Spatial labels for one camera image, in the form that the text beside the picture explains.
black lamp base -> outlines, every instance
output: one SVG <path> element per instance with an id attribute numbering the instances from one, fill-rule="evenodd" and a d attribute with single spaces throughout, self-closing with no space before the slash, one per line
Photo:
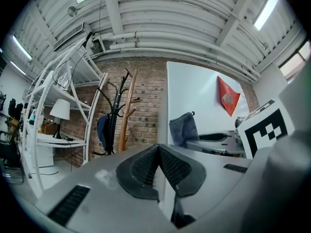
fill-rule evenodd
<path id="1" fill-rule="evenodd" d="M 59 129 L 60 129 L 60 123 L 58 123 L 57 126 L 56 126 L 56 131 L 55 131 L 55 133 L 53 135 L 53 138 L 62 139 L 62 136 L 61 136 L 61 134 L 59 132 Z"/>

coat rack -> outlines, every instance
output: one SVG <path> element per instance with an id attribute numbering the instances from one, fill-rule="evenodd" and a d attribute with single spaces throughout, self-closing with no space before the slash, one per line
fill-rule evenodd
<path id="1" fill-rule="evenodd" d="M 124 113 L 123 113 L 123 120 L 122 120 L 122 125 L 121 125 L 121 133 L 120 133 L 120 141 L 119 141 L 119 152 L 122 152 L 125 150 L 125 143 L 127 140 L 127 139 L 125 139 L 127 121 L 128 121 L 128 118 L 131 116 L 131 114 L 136 110 L 136 108 L 133 108 L 132 110 L 130 110 L 131 104 L 140 102 L 139 100 L 131 100 L 132 94 L 134 91 L 134 87 L 135 87 L 135 81 L 136 81 L 138 71 L 135 70 L 134 75 L 132 75 L 130 72 L 129 72 L 129 74 L 132 77 L 132 81 L 131 81 L 130 90 L 129 90 L 128 95 L 127 95 L 127 100 L 125 103 L 125 109 L 124 109 Z"/>
<path id="2" fill-rule="evenodd" d="M 109 106 L 110 106 L 110 113 L 107 114 L 107 122 L 105 124 L 104 129 L 103 129 L 104 135 L 106 135 L 106 137 L 105 137 L 105 141 L 106 141 L 105 153 L 98 153 L 98 152 L 92 151 L 93 154 L 96 154 L 96 155 L 111 155 L 112 153 L 114 153 L 114 151 L 113 151 L 113 143 L 114 143 L 114 137 L 115 137 L 115 129 L 116 129 L 117 117 L 123 117 L 123 116 L 119 115 L 119 111 L 120 111 L 120 109 L 122 107 L 124 107 L 126 105 L 126 103 L 125 103 L 125 104 L 123 104 L 122 106 L 119 107 L 121 96 L 122 96 L 123 92 L 128 90 L 127 88 L 123 89 L 123 86 L 124 86 L 125 81 L 126 81 L 126 79 L 127 79 L 127 77 L 129 75 L 131 77 L 133 77 L 131 72 L 127 68 L 126 68 L 126 71 L 127 71 L 126 76 L 122 77 L 121 84 L 120 84 L 118 89 L 117 89 L 117 87 L 113 83 L 108 82 L 108 84 L 112 85 L 115 88 L 115 90 L 116 90 L 116 95 L 115 95 L 115 98 L 114 98 L 113 105 L 112 105 L 111 101 L 109 100 L 109 98 L 105 95 L 105 93 L 99 87 L 97 87 L 97 90 L 99 90 L 99 92 L 103 95 L 103 97 L 105 99 L 107 99 L 107 101 L 109 103 Z M 132 102 L 140 102 L 140 98 L 136 98 Z"/>

black mesh grip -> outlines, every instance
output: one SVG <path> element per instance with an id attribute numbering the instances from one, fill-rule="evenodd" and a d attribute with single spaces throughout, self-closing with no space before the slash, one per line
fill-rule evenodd
<path id="1" fill-rule="evenodd" d="M 199 162 L 154 144 L 120 163 L 117 180 L 135 198 L 158 200 L 158 192 L 153 189 L 158 166 L 180 198 L 195 194 L 206 177 L 206 170 Z"/>

black coat rack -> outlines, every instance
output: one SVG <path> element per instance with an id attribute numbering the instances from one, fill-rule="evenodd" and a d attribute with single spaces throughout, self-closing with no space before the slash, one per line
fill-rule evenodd
<path id="1" fill-rule="evenodd" d="M 92 151 L 93 154 L 111 155 L 112 153 L 114 153 L 113 142 L 114 142 L 114 138 L 115 138 L 116 122 L 117 122 L 118 117 L 123 117 L 123 116 L 119 115 L 119 111 L 122 107 L 125 106 L 125 104 L 120 106 L 120 100 L 121 100 L 121 96 L 122 96 L 123 92 L 128 90 L 127 88 L 123 89 L 124 83 L 125 83 L 128 75 L 130 75 L 130 71 L 127 68 L 126 68 L 126 71 L 127 71 L 126 76 L 122 77 L 121 84 L 120 84 L 118 89 L 113 83 L 108 82 L 108 84 L 112 85 L 116 90 L 116 95 L 115 95 L 113 105 L 112 105 L 111 101 L 109 100 L 109 98 L 105 95 L 105 93 L 99 87 L 97 87 L 97 90 L 99 90 L 99 92 L 104 96 L 104 98 L 107 99 L 109 106 L 110 106 L 110 113 L 107 114 L 107 122 L 105 123 L 104 129 L 103 129 L 104 136 L 105 135 L 108 136 L 107 139 L 105 138 L 105 141 L 106 141 L 105 153 L 98 153 L 98 152 Z"/>

air conditioner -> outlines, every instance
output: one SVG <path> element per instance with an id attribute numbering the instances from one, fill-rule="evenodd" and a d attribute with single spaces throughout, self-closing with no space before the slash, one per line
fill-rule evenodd
<path id="1" fill-rule="evenodd" d="M 77 40 L 86 37 L 88 33 L 91 31 L 90 26 L 83 22 L 77 27 L 70 30 L 66 33 L 62 38 L 60 38 L 53 46 L 53 50 L 55 52 L 61 52 L 63 49 L 73 44 Z"/>

